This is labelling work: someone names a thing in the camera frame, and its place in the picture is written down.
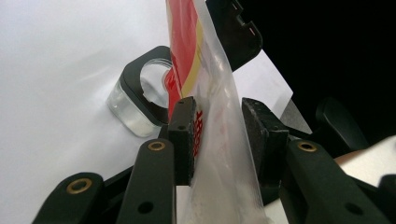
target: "screw hole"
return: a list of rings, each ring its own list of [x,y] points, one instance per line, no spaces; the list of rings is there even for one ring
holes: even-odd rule
[[[152,142],[148,144],[148,149],[153,150],[153,151],[160,151],[165,148],[165,143],[163,142]]]
[[[66,191],[69,194],[79,194],[89,189],[92,185],[92,181],[89,178],[81,178],[71,182]]]
[[[153,208],[154,208],[154,204],[153,203],[145,202],[145,203],[141,203],[139,205],[139,207],[137,208],[137,211],[140,214],[147,214],[147,213],[150,213]]]
[[[301,144],[301,147],[305,148],[305,149],[312,149],[313,147],[309,144]]]
[[[363,210],[354,203],[346,203],[346,210],[358,216],[363,215]]]
[[[303,151],[307,151],[307,152],[314,152],[317,150],[317,147],[315,147],[314,145],[307,143],[307,142],[301,142],[298,144],[298,147],[303,150]]]

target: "yellow stripe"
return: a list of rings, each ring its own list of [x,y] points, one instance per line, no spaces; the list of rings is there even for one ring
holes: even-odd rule
[[[189,75],[186,78],[186,81],[183,84],[183,87],[181,88],[181,97],[186,97],[189,95],[191,92],[196,79],[198,78],[198,71],[199,68],[201,67],[201,46],[202,46],[202,41],[203,41],[203,30],[202,30],[202,25],[199,21],[197,21],[196,24],[196,46],[195,46],[195,53],[194,53],[194,59],[192,61],[192,66],[189,72]]]

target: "black plastic part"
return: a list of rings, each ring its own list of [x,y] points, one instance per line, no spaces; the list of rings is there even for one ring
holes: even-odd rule
[[[106,209],[102,212],[100,223],[115,223],[120,211],[126,187],[134,167],[130,167],[105,181]]]
[[[169,139],[168,138],[168,125],[165,124],[161,127],[160,133],[158,134],[158,138],[164,138],[164,139]]]
[[[233,71],[259,54],[262,35],[252,21],[243,21],[238,1],[207,0],[206,5]]]
[[[194,116],[192,97],[179,100],[168,126],[168,139],[175,148],[175,173],[177,185],[189,185],[194,172]]]
[[[282,179],[280,198],[290,224],[390,223],[321,145],[291,141],[286,160],[290,174]],[[306,214],[297,211],[299,203],[307,204]]]
[[[334,158],[369,147],[358,123],[334,98],[320,102],[316,119],[319,128],[308,139],[322,144]]]
[[[301,132],[300,130],[293,129],[288,126],[289,134],[291,136],[297,137],[297,138],[302,138],[302,139],[308,139],[309,138],[309,133],[304,133]]]
[[[381,178],[375,201],[391,223],[396,223],[396,175],[384,175]]]
[[[139,149],[117,223],[176,223],[175,206],[173,144],[149,140]]]
[[[91,184],[80,193],[69,193],[67,187],[74,181],[87,178]],[[102,209],[106,206],[103,179],[93,173],[71,175],[62,181],[41,206],[33,223],[98,223]]]
[[[120,85],[139,110],[153,124],[161,126],[168,123],[168,110],[149,102],[143,95],[143,89],[140,83],[140,72],[143,66],[154,59],[171,62],[170,49],[165,46],[159,46],[135,59],[133,62],[128,63],[120,76]]]
[[[262,204],[265,206],[279,198],[279,187],[260,186],[260,194],[262,195]]]
[[[370,201],[375,203],[375,200],[377,198],[378,189],[370,184],[367,184],[366,182],[363,182],[363,181],[353,177],[353,176],[350,176],[350,178],[359,187],[361,192],[363,192],[367,196],[367,198],[370,199]]]
[[[262,186],[279,186],[289,130],[262,102],[242,98],[242,112],[257,177]]]

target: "white paper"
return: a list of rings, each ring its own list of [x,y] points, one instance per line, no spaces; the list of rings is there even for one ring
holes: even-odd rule
[[[124,66],[159,45],[169,45],[164,1],[0,3],[1,223],[32,222],[70,175],[108,179],[134,164],[147,139],[106,98]],[[277,115],[291,97],[263,52],[235,79],[240,96]]]

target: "plastic bag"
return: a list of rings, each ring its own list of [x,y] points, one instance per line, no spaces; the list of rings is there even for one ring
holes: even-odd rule
[[[182,223],[267,223],[233,74],[204,0],[167,0],[169,114],[197,102],[191,195]]]

